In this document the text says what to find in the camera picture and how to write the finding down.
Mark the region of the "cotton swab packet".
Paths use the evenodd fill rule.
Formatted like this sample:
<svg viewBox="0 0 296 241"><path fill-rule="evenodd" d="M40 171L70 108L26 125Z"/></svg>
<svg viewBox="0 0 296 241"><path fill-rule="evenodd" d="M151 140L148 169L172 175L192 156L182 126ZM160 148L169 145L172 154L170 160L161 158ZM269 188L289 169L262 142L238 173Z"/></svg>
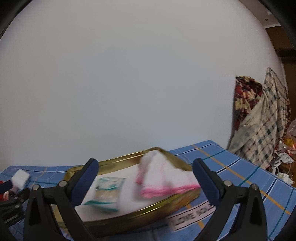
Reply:
<svg viewBox="0 0 296 241"><path fill-rule="evenodd" d="M105 212L119 210L119 197L125 178L101 177L95 181L92 197L84 205L96 207Z"/></svg>

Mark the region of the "white glove pink trim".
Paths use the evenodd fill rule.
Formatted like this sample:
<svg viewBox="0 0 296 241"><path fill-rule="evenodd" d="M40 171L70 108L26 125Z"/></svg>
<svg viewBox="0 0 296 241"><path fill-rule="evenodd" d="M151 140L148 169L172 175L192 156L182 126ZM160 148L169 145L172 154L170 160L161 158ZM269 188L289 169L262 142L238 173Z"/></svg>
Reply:
<svg viewBox="0 0 296 241"><path fill-rule="evenodd" d="M182 194L200 188L192 171L176 168L167 157L153 150L140 159L136 184L144 198Z"/></svg>

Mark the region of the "red fabric item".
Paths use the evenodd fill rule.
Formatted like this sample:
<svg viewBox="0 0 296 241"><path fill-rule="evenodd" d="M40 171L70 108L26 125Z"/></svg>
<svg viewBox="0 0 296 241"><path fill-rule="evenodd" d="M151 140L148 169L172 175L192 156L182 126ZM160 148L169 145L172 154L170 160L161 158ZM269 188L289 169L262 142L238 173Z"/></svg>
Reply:
<svg viewBox="0 0 296 241"><path fill-rule="evenodd" d="M9 198L9 190L11 189L11 181L8 180L6 182L0 181L0 200L1 202L7 201Z"/></svg>

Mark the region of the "white sponge block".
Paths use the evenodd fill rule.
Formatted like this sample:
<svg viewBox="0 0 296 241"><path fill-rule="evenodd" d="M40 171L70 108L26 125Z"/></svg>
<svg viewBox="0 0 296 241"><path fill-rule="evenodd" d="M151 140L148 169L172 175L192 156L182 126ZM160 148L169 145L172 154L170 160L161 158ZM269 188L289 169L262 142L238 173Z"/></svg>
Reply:
<svg viewBox="0 0 296 241"><path fill-rule="evenodd" d="M23 169L18 169L18 171L12 176L11 182L14 188L22 190L27 186L30 178L31 175L28 172Z"/></svg>

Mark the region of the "blue plaid tablecloth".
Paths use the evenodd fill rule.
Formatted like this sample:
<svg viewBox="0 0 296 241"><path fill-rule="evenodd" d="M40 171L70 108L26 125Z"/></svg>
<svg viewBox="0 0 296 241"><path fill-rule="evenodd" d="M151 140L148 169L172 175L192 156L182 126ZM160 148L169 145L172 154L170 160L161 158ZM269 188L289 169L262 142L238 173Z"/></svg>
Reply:
<svg viewBox="0 0 296 241"><path fill-rule="evenodd" d="M234 185L249 187L250 184L256 183L262 193L266 211L268 240L288 240L284 237L276 239L276 236L280 234L288 219L295 216L292 214L295 209L294 187L251 162L230 153L213 141L204 141L169 152L188 164L196 158L201 158L222 180L228 179ZM9 180L18 169L24 169L31 175L29 187L34 184L51 187L62 180L70 167L72 166L10 166L1 172L1 180ZM197 199L187 207L182 207L176 214L200 206L204 202L206 197L202 192ZM210 218L211 215L179 231L173 231L168 226L167 220L163 219L128 234L103 237L99 240L194 240Z"/></svg>

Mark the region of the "gold metal tin tray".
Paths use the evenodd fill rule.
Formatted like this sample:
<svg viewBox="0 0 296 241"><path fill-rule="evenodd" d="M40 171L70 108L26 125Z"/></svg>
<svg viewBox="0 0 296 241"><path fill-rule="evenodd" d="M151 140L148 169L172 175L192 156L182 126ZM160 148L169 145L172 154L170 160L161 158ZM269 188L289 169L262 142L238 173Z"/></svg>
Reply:
<svg viewBox="0 0 296 241"><path fill-rule="evenodd" d="M147 152L149 150L99 162L97 178L121 177L125 179L125 182L119 194L117 212L107 213L85 204L75 208L95 238L127 233L150 225L173 214L199 197L200 189L155 199L142 198L140 186L135 183L135 179L140 158Z"/></svg>

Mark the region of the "checked hanging shirt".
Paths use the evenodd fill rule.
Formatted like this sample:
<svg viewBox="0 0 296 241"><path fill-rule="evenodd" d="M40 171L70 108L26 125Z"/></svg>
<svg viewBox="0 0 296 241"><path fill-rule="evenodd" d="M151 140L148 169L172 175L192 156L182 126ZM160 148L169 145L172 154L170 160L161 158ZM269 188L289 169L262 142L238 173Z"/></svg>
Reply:
<svg viewBox="0 0 296 241"><path fill-rule="evenodd" d="M290 110L287 89L271 68L266 71L262 89L263 105L259 129L234 154L266 169L273 159L276 145L285 135Z"/></svg>

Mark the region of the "red patterned hanging cloth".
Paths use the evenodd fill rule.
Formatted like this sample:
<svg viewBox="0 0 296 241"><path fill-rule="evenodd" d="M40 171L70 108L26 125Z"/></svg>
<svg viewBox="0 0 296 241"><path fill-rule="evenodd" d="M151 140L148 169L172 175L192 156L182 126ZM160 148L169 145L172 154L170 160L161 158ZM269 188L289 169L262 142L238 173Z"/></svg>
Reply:
<svg viewBox="0 0 296 241"><path fill-rule="evenodd" d="M228 149L237 152L259 129L262 84L248 76L235 77L232 138Z"/></svg>

